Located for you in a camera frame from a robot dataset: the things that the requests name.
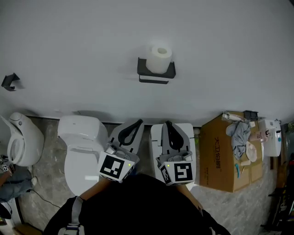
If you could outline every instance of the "backpack strap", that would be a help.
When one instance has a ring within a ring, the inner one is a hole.
[[[72,222],[59,230],[58,235],[85,235],[84,227],[79,223],[83,200],[77,196],[72,208]]]

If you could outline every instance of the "jeans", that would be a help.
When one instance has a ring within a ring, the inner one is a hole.
[[[0,202],[9,201],[33,188],[32,176],[26,168],[18,168],[0,187]]]

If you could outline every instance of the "toilet paper roll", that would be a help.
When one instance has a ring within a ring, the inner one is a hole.
[[[172,51],[167,46],[154,46],[147,54],[146,67],[153,73],[163,74],[171,61]]]

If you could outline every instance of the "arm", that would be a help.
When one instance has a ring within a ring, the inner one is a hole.
[[[89,198],[93,197],[97,193],[105,190],[111,183],[112,183],[111,180],[102,178],[93,187],[88,189],[86,192],[82,193],[81,196],[79,197],[84,200],[88,200]]]
[[[185,185],[178,185],[176,186],[176,188],[180,193],[185,195],[198,210],[203,209],[203,206],[197,201],[197,199],[192,195],[192,193],[188,190],[188,188]]]
[[[10,177],[10,172],[6,171],[1,177],[0,177],[0,187],[7,181],[7,179]]]

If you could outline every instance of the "strap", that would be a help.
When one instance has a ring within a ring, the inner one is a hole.
[[[169,142],[170,142],[170,147],[174,150],[179,150],[183,147],[184,145],[184,139],[181,136],[181,134],[173,127],[173,123],[171,121],[167,121],[166,127],[167,127],[167,132],[169,135]]]
[[[79,224],[79,214],[81,213],[82,204],[83,200],[77,196],[72,208],[72,222],[66,228],[60,229],[58,235],[85,235],[84,227]]]
[[[83,200],[77,196],[73,203],[72,209],[72,223],[79,224],[79,214],[81,213]]]
[[[132,124],[132,125],[128,126],[127,128],[121,130],[120,133],[119,133],[119,135],[118,135],[118,140],[119,140],[119,142],[120,142],[122,145],[124,145],[124,146],[131,145],[131,144],[133,143],[133,141],[134,141],[134,139],[135,139],[135,136],[136,136],[136,134],[137,134],[137,132],[138,132],[138,130],[139,130],[139,128],[140,128],[140,126],[141,126],[142,123],[143,123],[143,120],[142,120],[142,119],[139,119],[139,120],[138,120],[137,122],[135,122],[134,124]],[[134,130],[135,130],[135,132],[134,132],[134,134],[133,134],[133,136],[132,136],[132,139],[130,140],[130,142],[126,143],[126,142],[125,142],[125,139],[126,139],[127,137],[129,137],[129,135],[130,135]]]

